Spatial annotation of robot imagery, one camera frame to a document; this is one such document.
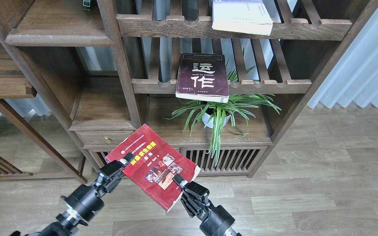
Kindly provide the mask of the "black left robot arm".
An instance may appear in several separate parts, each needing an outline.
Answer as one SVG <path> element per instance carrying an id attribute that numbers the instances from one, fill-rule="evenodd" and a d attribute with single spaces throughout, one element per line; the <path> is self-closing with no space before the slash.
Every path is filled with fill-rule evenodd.
<path id="1" fill-rule="evenodd" d="M 59 214 L 56 222 L 48 225 L 33 236 L 71 236 L 78 229 L 77 225 L 88 222 L 104 207 L 102 197 L 111 193 L 120 183 L 125 167 L 135 158 L 131 153 L 120 160 L 114 160 L 98 170 L 98 178 L 90 186 L 81 184 L 69 197 L 62 196 L 67 210 Z"/>

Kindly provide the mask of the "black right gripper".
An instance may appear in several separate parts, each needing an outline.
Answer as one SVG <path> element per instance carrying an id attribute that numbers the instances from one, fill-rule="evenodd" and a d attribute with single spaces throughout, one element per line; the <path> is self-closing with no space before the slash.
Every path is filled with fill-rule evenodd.
<path id="1" fill-rule="evenodd" d="M 200 230 L 206 236 L 235 236 L 232 229 L 235 219 L 221 205 L 214 206 L 208 199 L 209 190 L 192 181 L 185 181 L 180 174 L 173 181 L 182 189 L 180 199 L 189 216 L 197 216 L 201 220 Z"/>

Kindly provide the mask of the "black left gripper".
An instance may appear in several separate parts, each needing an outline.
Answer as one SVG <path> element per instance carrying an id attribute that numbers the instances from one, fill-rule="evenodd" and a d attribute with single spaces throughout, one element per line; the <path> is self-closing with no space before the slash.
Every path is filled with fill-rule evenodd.
<path id="1" fill-rule="evenodd" d="M 128 152 L 119 161 L 114 160 L 98 170 L 98 178 L 90 186 L 80 185 L 69 197 L 62 196 L 68 209 L 62 214 L 62 222 L 88 222 L 103 207 L 102 197 L 114 191 L 123 178 L 122 171 L 135 156 Z"/>

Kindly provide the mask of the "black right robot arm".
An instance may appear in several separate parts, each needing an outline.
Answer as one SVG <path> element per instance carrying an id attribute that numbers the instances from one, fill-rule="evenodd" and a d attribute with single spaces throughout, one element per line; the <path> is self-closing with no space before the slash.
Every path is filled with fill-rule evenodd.
<path id="1" fill-rule="evenodd" d="M 232 229 L 235 219 L 221 205 L 214 206 L 208 199 L 210 191 L 195 181 L 188 182 L 179 174 L 173 177 L 182 189 L 180 201 L 188 215 L 201 220 L 200 230 L 206 236 L 240 236 Z"/>

